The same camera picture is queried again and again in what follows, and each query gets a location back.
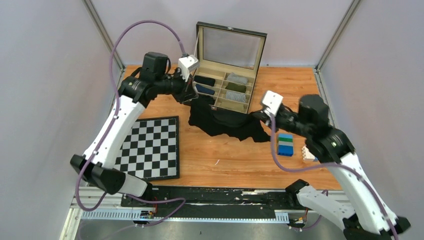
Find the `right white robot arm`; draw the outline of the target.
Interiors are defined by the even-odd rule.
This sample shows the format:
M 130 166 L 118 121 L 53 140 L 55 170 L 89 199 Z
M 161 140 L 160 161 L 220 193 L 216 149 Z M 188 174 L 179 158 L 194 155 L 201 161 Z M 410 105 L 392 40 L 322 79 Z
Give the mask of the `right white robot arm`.
M 318 159 L 317 168 L 327 168 L 342 187 L 349 205 L 322 194 L 304 180 L 286 188 L 286 204 L 303 206 L 335 224 L 347 240 L 396 240 L 411 227 L 406 217 L 396 215 L 382 200 L 364 172 L 348 136 L 332 126 L 329 106 L 317 94 L 300 98 L 298 111 L 289 110 L 283 97 L 266 91 L 261 110 L 253 115 L 271 128 L 304 137 L 306 148 Z

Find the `black underwear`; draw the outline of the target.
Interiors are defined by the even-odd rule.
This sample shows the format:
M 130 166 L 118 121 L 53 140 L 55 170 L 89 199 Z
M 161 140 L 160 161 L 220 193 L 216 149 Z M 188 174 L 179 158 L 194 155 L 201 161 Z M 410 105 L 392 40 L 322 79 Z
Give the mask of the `black underwear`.
M 199 95 L 190 102 L 188 124 L 201 129 L 211 137 L 226 134 L 244 141 L 252 138 L 255 143 L 269 142 L 271 137 L 265 132 L 259 119 L 228 109 L 214 109 L 210 103 L 213 98 Z

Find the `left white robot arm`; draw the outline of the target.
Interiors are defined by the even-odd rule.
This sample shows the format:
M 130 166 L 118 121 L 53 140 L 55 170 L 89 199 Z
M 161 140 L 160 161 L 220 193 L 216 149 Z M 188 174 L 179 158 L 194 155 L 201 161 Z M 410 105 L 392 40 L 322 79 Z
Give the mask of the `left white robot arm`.
M 163 53 L 146 53 L 143 65 L 122 81 L 118 101 L 93 143 L 82 155 L 75 154 L 70 160 L 84 181 L 111 195 L 132 195 L 142 207 L 153 201 L 148 182 L 114 169 L 114 165 L 125 138 L 150 101 L 158 95 L 172 95 L 182 104 L 196 97 L 192 72 L 199 68 L 199 60 L 185 54 L 173 73 L 169 73 L 168 63 L 169 58 Z

